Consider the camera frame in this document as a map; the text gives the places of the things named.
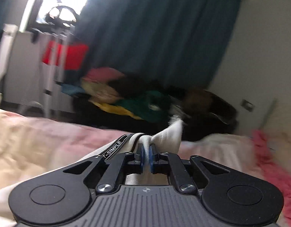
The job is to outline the pile of colourful clothes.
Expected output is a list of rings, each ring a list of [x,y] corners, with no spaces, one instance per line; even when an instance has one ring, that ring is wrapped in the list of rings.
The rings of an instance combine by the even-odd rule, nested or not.
[[[109,67],[85,74],[66,67],[61,86],[72,98],[75,122],[85,126],[153,135],[180,118],[182,139],[198,141],[231,134],[238,125],[237,110],[205,89],[164,87]]]

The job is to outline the pastel pink blue bedsheet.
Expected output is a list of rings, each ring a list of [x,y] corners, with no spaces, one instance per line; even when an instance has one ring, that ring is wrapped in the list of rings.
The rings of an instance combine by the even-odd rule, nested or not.
[[[200,155],[262,177],[249,138],[213,134],[199,142],[182,142],[181,133],[182,122],[177,120],[152,136],[134,134],[120,151],[129,151],[137,140],[145,147],[155,144],[159,151],[176,153],[183,159]],[[24,117],[0,109],[0,190],[99,154],[122,135],[122,131]]]

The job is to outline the silver tripod stand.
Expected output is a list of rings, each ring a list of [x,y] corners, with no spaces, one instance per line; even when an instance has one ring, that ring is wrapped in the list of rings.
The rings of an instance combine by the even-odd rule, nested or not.
[[[39,108],[43,117],[51,117],[54,86],[62,87],[68,45],[78,17],[79,15],[72,8],[64,5],[56,6],[47,13],[45,21],[52,26],[52,45],[47,46],[49,53],[47,78],[39,79],[43,83],[41,101],[28,101],[24,97],[18,109],[19,114],[24,115],[30,108]]]

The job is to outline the pink fluffy blanket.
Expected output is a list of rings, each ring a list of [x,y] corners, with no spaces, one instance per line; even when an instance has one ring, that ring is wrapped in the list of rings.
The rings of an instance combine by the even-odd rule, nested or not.
[[[282,216],[286,224],[291,226],[291,175],[273,161],[272,152],[268,148],[268,138],[264,132],[253,131],[252,143],[256,164],[261,169],[264,179],[278,187],[284,196]]]

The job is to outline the dark teal right curtain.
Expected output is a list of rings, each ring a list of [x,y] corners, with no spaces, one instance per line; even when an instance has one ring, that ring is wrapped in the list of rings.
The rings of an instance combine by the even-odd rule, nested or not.
[[[207,87],[218,69],[241,0],[87,0],[75,37],[89,50],[77,82],[97,67],[162,85]]]

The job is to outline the white radiator panel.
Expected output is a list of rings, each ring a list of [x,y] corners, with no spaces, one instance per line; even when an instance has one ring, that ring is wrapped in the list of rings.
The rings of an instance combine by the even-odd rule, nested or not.
[[[11,55],[17,31],[18,26],[14,24],[4,24],[2,38],[0,41],[0,82],[7,73],[9,57]]]

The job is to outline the wall socket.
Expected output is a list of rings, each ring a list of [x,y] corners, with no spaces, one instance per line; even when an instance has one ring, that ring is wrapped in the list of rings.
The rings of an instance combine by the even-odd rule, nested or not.
[[[253,105],[252,103],[250,103],[247,100],[242,100],[240,106],[243,107],[248,112],[252,112],[254,110],[254,107],[255,107],[255,105]]]

